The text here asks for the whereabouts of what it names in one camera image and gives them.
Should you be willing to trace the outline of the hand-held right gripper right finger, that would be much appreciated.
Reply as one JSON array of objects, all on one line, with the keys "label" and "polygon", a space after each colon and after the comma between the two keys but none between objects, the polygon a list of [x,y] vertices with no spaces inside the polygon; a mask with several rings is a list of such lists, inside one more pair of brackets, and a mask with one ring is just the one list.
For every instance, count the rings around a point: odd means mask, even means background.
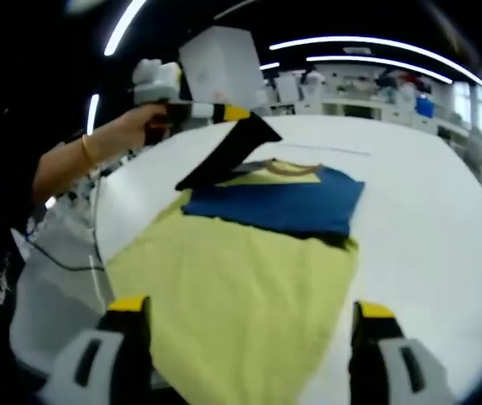
[{"label": "hand-held right gripper right finger", "polygon": [[386,306],[364,300],[354,303],[349,388],[352,404],[456,402],[437,357]]}]

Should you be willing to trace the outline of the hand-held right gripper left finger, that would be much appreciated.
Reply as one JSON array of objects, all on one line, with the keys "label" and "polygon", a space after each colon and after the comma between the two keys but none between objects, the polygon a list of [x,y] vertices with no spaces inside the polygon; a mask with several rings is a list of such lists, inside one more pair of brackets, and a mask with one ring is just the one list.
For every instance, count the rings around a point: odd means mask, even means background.
[{"label": "hand-held right gripper left finger", "polygon": [[111,302],[56,357],[45,403],[151,403],[150,309],[147,295]]}]

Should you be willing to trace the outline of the person's left hand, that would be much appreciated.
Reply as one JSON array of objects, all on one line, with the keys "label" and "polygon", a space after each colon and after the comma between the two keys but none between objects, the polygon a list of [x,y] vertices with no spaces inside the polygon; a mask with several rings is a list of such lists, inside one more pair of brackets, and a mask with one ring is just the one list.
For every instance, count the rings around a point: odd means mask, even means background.
[{"label": "person's left hand", "polygon": [[129,149],[141,148],[149,128],[164,132],[170,126],[165,105],[143,105],[96,128],[88,137],[87,150],[95,163],[101,163]]}]

